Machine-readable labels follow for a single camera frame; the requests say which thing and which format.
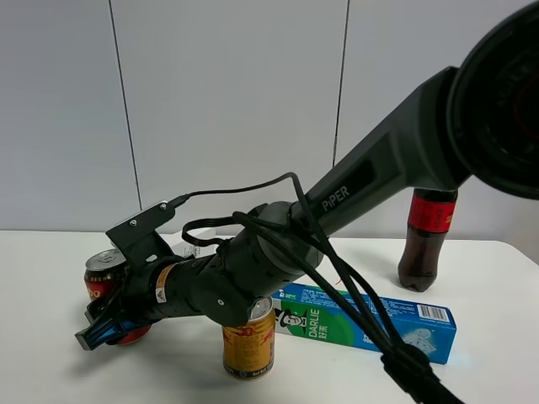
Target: white table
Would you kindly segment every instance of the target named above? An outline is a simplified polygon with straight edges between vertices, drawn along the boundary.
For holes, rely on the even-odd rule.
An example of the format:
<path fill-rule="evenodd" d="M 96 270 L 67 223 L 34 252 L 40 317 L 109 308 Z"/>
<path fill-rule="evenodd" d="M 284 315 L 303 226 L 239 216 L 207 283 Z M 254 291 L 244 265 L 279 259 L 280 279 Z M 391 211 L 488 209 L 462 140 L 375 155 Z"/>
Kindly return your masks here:
<path fill-rule="evenodd" d="M 539 268 L 501 242 L 448 241 L 423 294 L 398 286 L 402 240 L 333 239 L 382 296 L 451 308 L 458 331 L 435 373 L 469 403 L 538 402 Z M 159 322 L 128 347 L 80 349 L 87 326 L 85 260 L 98 233 L 0 231 L 0 397 L 5 403 L 410 403 L 380 355 L 276 336 L 275 367 L 241 382 L 221 365 L 220 328 L 206 318 Z M 328 261 L 320 271 L 334 283 Z"/>

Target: can lid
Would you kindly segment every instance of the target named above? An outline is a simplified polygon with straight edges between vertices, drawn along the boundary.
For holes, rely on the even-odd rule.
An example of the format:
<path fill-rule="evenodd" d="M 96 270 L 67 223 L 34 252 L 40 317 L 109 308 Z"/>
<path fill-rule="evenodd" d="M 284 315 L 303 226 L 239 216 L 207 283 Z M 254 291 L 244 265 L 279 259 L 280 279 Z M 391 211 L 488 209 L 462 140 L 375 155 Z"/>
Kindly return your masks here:
<path fill-rule="evenodd" d="M 89 271 L 106 271 L 125 263 L 124 254 L 117 248 L 100 252 L 86 261 L 86 269 Z"/>
<path fill-rule="evenodd" d="M 273 310 L 273 301 L 270 297 L 264 297 L 256 302 L 251 310 L 250 321 L 258 320 Z"/>

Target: label sticker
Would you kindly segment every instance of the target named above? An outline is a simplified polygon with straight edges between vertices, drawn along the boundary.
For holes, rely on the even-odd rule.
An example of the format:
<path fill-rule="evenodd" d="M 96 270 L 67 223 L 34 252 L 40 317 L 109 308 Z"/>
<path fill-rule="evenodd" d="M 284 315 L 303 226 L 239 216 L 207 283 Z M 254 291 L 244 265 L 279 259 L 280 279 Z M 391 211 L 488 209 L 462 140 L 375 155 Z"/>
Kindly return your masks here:
<path fill-rule="evenodd" d="M 165 283 L 167 282 L 168 273 L 170 270 L 176 265 L 173 263 L 172 265 L 168 265 L 161 273 L 159 274 L 159 277 L 157 278 L 157 283 L 155 284 L 155 299 L 157 300 L 157 303 L 166 303 L 167 302 L 167 296 L 165 295 Z"/>
<path fill-rule="evenodd" d="M 418 229 L 432 233 L 449 231 L 455 202 L 430 202 L 418 196 L 412 198 L 408 223 Z"/>

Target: gold can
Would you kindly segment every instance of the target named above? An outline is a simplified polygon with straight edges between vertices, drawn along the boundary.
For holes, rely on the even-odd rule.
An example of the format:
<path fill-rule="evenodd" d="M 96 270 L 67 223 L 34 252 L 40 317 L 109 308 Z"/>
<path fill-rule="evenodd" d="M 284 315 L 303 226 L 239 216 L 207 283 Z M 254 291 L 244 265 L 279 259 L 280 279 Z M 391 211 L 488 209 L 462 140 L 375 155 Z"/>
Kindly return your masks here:
<path fill-rule="evenodd" d="M 243 327 L 223 327 L 222 355 L 225 370 L 240 380 L 254 380 L 273 367 L 275 356 L 275 312 L 270 297 L 261 299 Z"/>

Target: dark circular base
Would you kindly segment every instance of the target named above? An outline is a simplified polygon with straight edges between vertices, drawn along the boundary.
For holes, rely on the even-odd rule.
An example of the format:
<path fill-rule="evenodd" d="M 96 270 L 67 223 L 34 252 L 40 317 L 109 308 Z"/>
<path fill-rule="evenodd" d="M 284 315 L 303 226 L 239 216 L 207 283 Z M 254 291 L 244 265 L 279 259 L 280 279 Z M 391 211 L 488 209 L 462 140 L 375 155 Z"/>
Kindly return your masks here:
<path fill-rule="evenodd" d="M 508 17 L 473 49 L 453 83 L 447 123 L 472 174 L 539 199 L 539 3 Z"/>

